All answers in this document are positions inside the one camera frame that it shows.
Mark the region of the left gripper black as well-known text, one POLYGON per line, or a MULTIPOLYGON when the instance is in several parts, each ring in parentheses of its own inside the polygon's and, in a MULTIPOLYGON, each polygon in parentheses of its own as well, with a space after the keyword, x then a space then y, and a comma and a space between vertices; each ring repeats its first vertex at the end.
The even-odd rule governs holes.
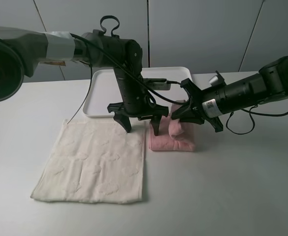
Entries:
POLYGON ((168 116, 169 108, 158 104, 151 105, 148 102, 147 89, 123 70, 115 68, 114 74, 122 97, 122 102, 111 103, 107 107, 108 112, 115 112, 114 121, 129 133, 131 131, 129 118, 153 116, 150 125, 154 135, 158 136, 161 118, 168 116))

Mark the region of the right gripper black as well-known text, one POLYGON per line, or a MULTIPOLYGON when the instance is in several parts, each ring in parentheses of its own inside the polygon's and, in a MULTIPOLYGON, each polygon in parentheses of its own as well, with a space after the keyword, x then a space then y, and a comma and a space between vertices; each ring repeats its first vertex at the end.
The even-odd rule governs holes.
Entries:
POLYGON ((202 105, 202 90, 199 89, 191 79, 185 79, 181 82, 181 88, 189 96, 188 105, 177 105, 174 104, 171 108, 171 119, 176 120, 180 119, 182 123, 194 123, 198 125, 204 124, 205 121, 210 123, 215 132, 222 132, 224 126, 217 117, 210 118, 209 115, 205 112, 207 110, 207 105, 202 105))

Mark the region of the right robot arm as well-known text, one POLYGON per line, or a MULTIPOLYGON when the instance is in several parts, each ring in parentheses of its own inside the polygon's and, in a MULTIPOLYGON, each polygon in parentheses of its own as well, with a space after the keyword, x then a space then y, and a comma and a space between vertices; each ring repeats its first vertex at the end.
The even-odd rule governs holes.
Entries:
POLYGON ((288 56, 261 68, 258 73, 226 84, 220 73, 209 81, 210 87, 201 90, 190 79, 181 82, 189 96, 188 103, 171 115, 180 122, 203 124, 209 122, 216 132, 224 125, 219 117, 247 107, 288 99, 288 56))

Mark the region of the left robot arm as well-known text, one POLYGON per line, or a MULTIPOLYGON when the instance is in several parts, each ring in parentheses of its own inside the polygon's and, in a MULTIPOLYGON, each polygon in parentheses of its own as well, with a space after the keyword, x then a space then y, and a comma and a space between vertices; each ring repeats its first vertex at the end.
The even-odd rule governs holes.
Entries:
POLYGON ((160 120, 169 110, 156 103, 154 91, 142 78, 142 56, 136 41, 107 36, 105 30, 77 36, 0 27, 0 102, 13 96, 42 62, 80 61, 89 67, 111 67, 122 101, 108 105, 107 110, 127 132, 130 118, 149 119, 158 135, 160 120))

